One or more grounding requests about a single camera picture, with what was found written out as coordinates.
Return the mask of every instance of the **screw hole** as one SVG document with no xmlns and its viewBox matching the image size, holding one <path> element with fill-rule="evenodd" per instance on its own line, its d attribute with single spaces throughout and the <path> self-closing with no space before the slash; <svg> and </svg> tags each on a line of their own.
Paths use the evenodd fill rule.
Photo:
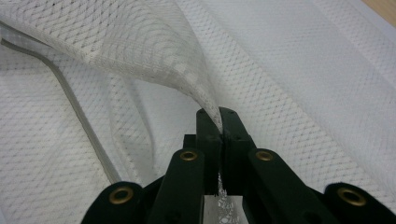
<svg viewBox="0 0 396 224">
<path fill-rule="evenodd" d="M 134 197 L 134 191 L 129 187 L 119 187 L 110 193 L 109 200 L 113 204 L 126 203 Z"/>
<path fill-rule="evenodd" d="M 322 219 L 320 216 L 313 212 L 304 212 L 304 218 L 309 224 L 320 224 Z"/>
<path fill-rule="evenodd" d="M 367 203 L 366 199 L 353 189 L 340 188 L 337 194 L 344 202 L 355 206 L 364 206 Z"/>
<path fill-rule="evenodd" d="M 274 156 L 267 151 L 256 152 L 256 157 L 261 161 L 271 161 L 274 158 Z"/>
<path fill-rule="evenodd" d="M 180 154 L 183 161 L 193 161 L 198 158 L 198 155 L 193 151 L 184 151 Z"/>
</svg>

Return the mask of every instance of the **mesh cloth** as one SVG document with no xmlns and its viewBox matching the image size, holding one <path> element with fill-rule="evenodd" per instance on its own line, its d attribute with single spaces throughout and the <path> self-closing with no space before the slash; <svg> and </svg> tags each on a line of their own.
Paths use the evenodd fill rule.
<svg viewBox="0 0 396 224">
<path fill-rule="evenodd" d="M 60 68 L 123 180 L 163 175 L 221 105 L 306 185 L 396 211 L 396 46 L 348 1 L 1 1 L 0 21 L 50 46 L 0 30 Z M 0 85 L 4 220 L 80 222 L 109 183 L 59 83 L 0 46 Z M 246 223 L 222 195 L 205 223 Z"/>
</svg>

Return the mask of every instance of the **white netting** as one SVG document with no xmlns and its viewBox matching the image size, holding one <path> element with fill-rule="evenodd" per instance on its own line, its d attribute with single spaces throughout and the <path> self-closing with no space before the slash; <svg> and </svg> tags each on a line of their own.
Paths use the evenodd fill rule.
<svg viewBox="0 0 396 224">
<path fill-rule="evenodd" d="M 221 128 L 205 58 L 172 1 L 20 1 L 0 5 L 0 21 L 91 66 L 175 88 Z"/>
<path fill-rule="evenodd" d="M 313 189 L 351 183 L 396 211 L 396 46 L 348 2 L 1 3 L 0 21 L 57 49 L 0 30 L 3 38 L 60 67 L 123 179 L 146 185 L 163 175 L 183 134 L 194 133 L 199 108 L 177 91 L 131 79 L 138 77 L 192 96 L 218 125 L 216 102 L 237 111 L 258 147 L 280 154 Z M 0 182 L 3 214 L 12 223 L 79 222 L 107 184 L 98 160 L 48 68 L 23 54 L 0 50 L 0 91 L 7 91 L 0 97 L 0 121 L 18 122 L 0 129 L 14 134 L 4 134 L 1 141 L 0 175 L 7 180 Z M 34 77 L 40 80 L 37 86 L 26 88 L 36 83 Z M 36 111 L 35 104 L 47 110 Z M 54 115 L 60 113 L 57 108 L 63 109 L 63 117 Z M 47 122 L 51 131 L 41 133 L 36 124 L 25 127 L 31 119 Z M 64 146 L 53 132 L 79 138 Z M 73 158 L 41 160 L 47 151 L 38 140 L 25 141 L 29 134 L 58 144 L 44 147 L 51 153 L 67 147 L 62 151 L 74 153 Z M 39 148 L 40 153 L 30 155 L 29 149 Z M 56 171 L 68 175 L 48 173 L 75 157 L 81 166 Z M 70 200 L 49 197 L 55 200 L 49 209 L 40 190 L 28 190 L 28 200 L 41 203 L 24 203 L 13 188 L 33 189 L 38 182 L 27 175 L 42 176 L 41 184 L 77 179 L 84 183 L 84 193 Z M 87 176 L 89 184 L 84 182 Z M 46 189 L 53 195 L 76 192 L 76 187 L 57 187 L 49 184 Z M 75 196 L 81 197 L 82 206 L 75 207 Z M 213 209 L 216 202 L 207 200 L 208 223 L 216 216 L 220 223 L 245 223 L 240 202 L 220 198 L 219 211 Z"/>
</svg>

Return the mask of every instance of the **black linkage arm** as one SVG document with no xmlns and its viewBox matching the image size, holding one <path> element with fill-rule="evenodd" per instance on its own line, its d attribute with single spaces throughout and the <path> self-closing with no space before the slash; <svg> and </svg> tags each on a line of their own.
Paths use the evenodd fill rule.
<svg viewBox="0 0 396 224">
<path fill-rule="evenodd" d="M 219 173 L 227 194 L 243 196 L 250 224 L 396 223 L 387 207 L 355 186 L 331 184 L 324 194 L 309 188 L 274 151 L 256 148 L 234 111 L 220 114 L 223 134 L 199 110 L 196 134 L 185 135 L 165 176 L 145 188 L 109 186 L 82 223 L 202 223 L 204 195 L 218 194 Z"/>
</svg>

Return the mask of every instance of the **white mesh fabric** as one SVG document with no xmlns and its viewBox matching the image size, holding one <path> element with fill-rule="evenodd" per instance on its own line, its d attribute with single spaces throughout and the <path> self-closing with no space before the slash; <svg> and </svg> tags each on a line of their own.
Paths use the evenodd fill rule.
<svg viewBox="0 0 396 224">
<path fill-rule="evenodd" d="M 200 96 L 193 90 L 192 96 L 206 108 L 216 102 L 215 97 L 219 105 L 236 110 L 258 147 L 279 153 L 305 184 L 323 191 L 333 182 L 351 183 L 396 211 L 395 45 L 348 2 L 177 0 L 177 6 L 165 1 L 155 6 L 139 1 L 130 5 L 71 2 L 12 5 L 11 1 L 0 5 L 0 20 L 77 60 L 0 33 L 46 55 L 61 68 L 123 179 L 145 185 L 163 175 L 172 154 L 181 147 L 183 134 L 194 133 L 194 113 L 199 107 L 179 92 L 130 79 L 133 75 L 182 88 L 187 94 L 194 85 L 202 85 L 202 90 L 215 87 L 213 94 Z M 10 52 L 0 59 L 12 57 Z M 23 74 L 19 60 L 13 57 L 6 70 Z M 15 87 L 13 94 L 20 89 Z M 209 103 L 206 97 L 212 97 Z M 77 125 L 73 127 L 73 132 L 80 132 Z M 23 139 L 27 131 L 18 132 L 18 139 Z M 10 148 L 12 143 L 4 146 Z M 19 179 L 12 182 L 12 176 L 24 171 L 11 163 L 0 164 L 9 170 L 3 173 L 9 184 L 19 183 Z M 51 163 L 36 165 L 43 168 L 31 170 L 31 175 L 45 175 Z M 66 170 L 71 172 L 69 177 L 46 175 L 42 181 L 86 178 L 84 172 Z M 84 185 L 84 192 L 91 194 L 79 195 L 86 208 L 102 186 L 101 177 L 91 178 L 95 186 Z M 23 184 L 31 188 L 35 182 Z M 20 198 L 8 196 L 12 189 L 1 182 L 0 186 L 0 197 L 8 197 L 1 201 L 1 209 L 11 223 L 79 222 L 64 214 L 82 217 L 85 212 L 74 201 L 61 198 L 48 211 L 37 203 L 24 203 L 22 209 L 32 214 L 26 216 L 18 213 Z M 30 198 L 43 196 L 33 191 Z M 245 223 L 238 204 L 221 198 L 219 212 L 206 208 L 205 220 L 213 223 L 219 214 L 220 223 Z M 206 205 L 213 206 L 214 201 Z"/>
<path fill-rule="evenodd" d="M 109 184 L 103 168 L 48 67 L 3 46 L 0 58 L 0 208 L 5 220 L 79 222 Z"/>
<path fill-rule="evenodd" d="M 1 6 L 0 21 L 91 66 L 182 91 L 221 128 L 200 46 L 171 1 L 21 1 Z"/>
<path fill-rule="evenodd" d="M 178 3 L 212 69 L 219 103 L 241 114 L 258 147 L 278 152 L 314 189 L 352 183 L 396 210 L 390 41 L 343 1 L 317 2 L 320 10 L 305 1 Z M 360 50 L 321 10 L 350 22 L 345 30 L 357 30 Z M 367 49 L 371 61 L 361 55 Z"/>
</svg>

